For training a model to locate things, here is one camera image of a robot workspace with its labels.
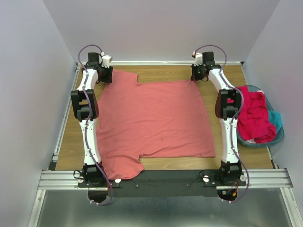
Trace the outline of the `salmon pink t shirt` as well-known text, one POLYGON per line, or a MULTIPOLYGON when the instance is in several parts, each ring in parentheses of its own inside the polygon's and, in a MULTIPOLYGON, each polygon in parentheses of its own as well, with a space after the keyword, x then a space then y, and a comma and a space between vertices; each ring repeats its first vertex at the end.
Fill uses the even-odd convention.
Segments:
POLYGON ((107 177, 132 179, 141 158, 215 157, 211 124, 191 80, 139 83, 115 70, 98 101, 98 150, 107 177))

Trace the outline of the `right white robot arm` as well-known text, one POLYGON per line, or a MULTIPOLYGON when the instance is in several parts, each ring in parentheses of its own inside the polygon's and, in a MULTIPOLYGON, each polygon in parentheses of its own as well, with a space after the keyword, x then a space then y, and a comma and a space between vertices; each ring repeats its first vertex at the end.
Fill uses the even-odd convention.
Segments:
POLYGON ((214 110, 222 131, 223 156, 219 169, 207 176, 212 184, 229 185, 239 180, 242 174, 237 145, 237 121, 243 106, 243 97, 226 78, 223 68, 215 63, 213 52, 195 51, 192 57, 194 63, 191 65, 191 80, 211 81, 218 92, 214 110))

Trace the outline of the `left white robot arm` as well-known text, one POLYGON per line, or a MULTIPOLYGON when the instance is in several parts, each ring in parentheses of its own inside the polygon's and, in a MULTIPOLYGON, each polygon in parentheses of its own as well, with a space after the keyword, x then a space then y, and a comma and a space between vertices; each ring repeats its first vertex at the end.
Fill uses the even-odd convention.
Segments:
POLYGON ((71 91, 74 117, 79 121, 84 144, 84 164, 78 182, 84 187, 108 187, 105 174, 100 170, 101 157, 96 136, 99 116, 95 84, 111 83, 112 57, 103 52, 89 52, 88 61, 82 68, 82 80, 76 90, 71 91))

